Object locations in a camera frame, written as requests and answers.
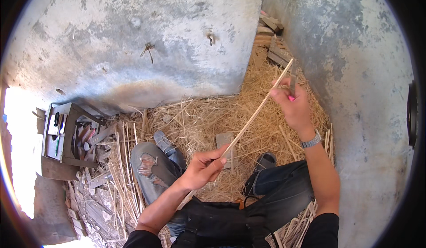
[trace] person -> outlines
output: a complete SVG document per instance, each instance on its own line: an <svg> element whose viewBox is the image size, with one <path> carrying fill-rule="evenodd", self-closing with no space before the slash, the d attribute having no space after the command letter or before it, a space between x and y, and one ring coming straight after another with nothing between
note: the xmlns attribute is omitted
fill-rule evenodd
<svg viewBox="0 0 426 248"><path fill-rule="evenodd" d="M289 86L290 78L281 84ZM203 203L193 197L176 211L191 190L216 179L226 163L220 156L227 146L194 153L186 167L180 150L162 132L154 134L157 145L136 145L131 165L148 206L124 247L162 247L157 235L166 224L177 237L173 248L270 247L264 238L290 222L314 197L318 209L301 247L337 247L339 176L312 126L306 91L296 85L293 101L289 95L288 89L271 90L286 122L298 133L306 160L275 167L272 153L261 155L258 163L263 167L255 168L244 195L263 197L242 210L236 203Z"/></svg>

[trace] dark blue jeans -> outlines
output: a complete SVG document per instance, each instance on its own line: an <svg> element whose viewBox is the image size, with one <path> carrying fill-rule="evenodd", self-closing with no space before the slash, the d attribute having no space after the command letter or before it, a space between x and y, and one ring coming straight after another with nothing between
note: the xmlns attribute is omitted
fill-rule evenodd
<svg viewBox="0 0 426 248"><path fill-rule="evenodd" d="M131 165L147 204L155 201L184 172L170 160L174 151L165 154L150 142L138 144L132 150ZM262 170L253 187L255 195L264 195L246 208L248 214L264 206L266 226L276 231L296 217L314 198L306 161L298 161ZM184 230L185 208L179 210L167 224L171 236Z"/></svg>

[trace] gray jeans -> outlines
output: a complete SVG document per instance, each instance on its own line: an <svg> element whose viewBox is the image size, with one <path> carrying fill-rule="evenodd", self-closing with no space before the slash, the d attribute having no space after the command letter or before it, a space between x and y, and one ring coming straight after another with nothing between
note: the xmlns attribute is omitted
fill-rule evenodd
<svg viewBox="0 0 426 248"><path fill-rule="evenodd" d="M132 150L131 164L148 205L154 202L184 172L173 162L173 151L166 155L150 142L138 144ZM256 195L264 195L246 208L256 213L260 206L267 211L266 226L276 231L297 216L314 198L308 166L305 160L262 170L254 186ZM168 222L171 236L184 230L185 208L177 211Z"/></svg>

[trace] metal watch band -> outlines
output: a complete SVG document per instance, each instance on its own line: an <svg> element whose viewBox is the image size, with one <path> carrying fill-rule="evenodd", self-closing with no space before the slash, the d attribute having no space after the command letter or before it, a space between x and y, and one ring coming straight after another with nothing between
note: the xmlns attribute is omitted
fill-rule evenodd
<svg viewBox="0 0 426 248"><path fill-rule="evenodd" d="M312 140L310 140L308 142L300 142L300 145L302 146L302 148L312 147L312 146L316 145L317 143L319 143L321 141L320 133L318 132L317 129L315 129L315 132L317 134L315 135L315 137Z"/></svg>

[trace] black sleeve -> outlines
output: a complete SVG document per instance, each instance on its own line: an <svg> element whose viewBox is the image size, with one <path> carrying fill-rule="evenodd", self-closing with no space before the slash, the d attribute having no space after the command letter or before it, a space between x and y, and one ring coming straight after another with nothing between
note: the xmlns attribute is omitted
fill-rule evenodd
<svg viewBox="0 0 426 248"><path fill-rule="evenodd" d="M312 220L301 248L337 248L339 217L334 213L324 213Z"/></svg>
<svg viewBox="0 0 426 248"><path fill-rule="evenodd" d="M157 235L146 230L134 230L123 248L162 248L161 241Z"/></svg>

